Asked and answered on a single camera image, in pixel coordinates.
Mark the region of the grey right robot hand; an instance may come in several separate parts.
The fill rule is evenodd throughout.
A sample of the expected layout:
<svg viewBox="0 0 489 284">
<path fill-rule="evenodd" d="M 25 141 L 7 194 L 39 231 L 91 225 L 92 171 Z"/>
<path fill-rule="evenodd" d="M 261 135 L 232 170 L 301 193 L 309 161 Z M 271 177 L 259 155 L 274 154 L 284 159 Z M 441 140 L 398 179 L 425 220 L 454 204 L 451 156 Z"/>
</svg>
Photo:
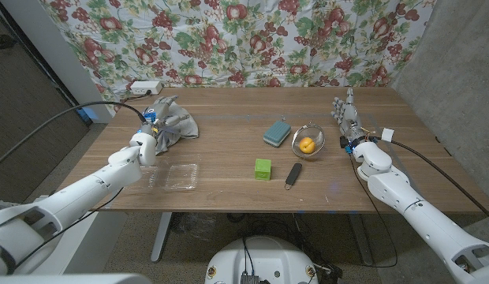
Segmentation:
<svg viewBox="0 0 489 284">
<path fill-rule="evenodd" d="M 345 142 L 341 142 L 342 147 L 356 147 L 358 144 L 365 142 L 367 133 L 363 129 L 360 116 L 354 105 L 353 89 L 348 88 L 345 99 L 334 98 L 332 106 L 334 111 L 331 111 L 332 117 L 338 123 L 340 132 L 345 138 Z"/>
</svg>

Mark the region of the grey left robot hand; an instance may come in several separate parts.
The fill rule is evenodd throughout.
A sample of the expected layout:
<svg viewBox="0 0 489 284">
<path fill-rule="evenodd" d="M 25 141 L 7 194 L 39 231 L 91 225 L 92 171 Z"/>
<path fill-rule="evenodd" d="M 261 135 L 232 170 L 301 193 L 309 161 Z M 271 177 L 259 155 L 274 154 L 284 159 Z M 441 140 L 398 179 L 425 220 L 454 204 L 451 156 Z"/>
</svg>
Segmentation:
<svg viewBox="0 0 489 284">
<path fill-rule="evenodd" d="M 175 126 L 180 121 L 188 119 L 189 114 L 169 114 L 170 106 L 176 99 L 177 95 L 161 97 L 147 107 L 143 112 L 145 122 L 141 124 L 137 132 L 157 137 L 161 128 Z"/>
</svg>

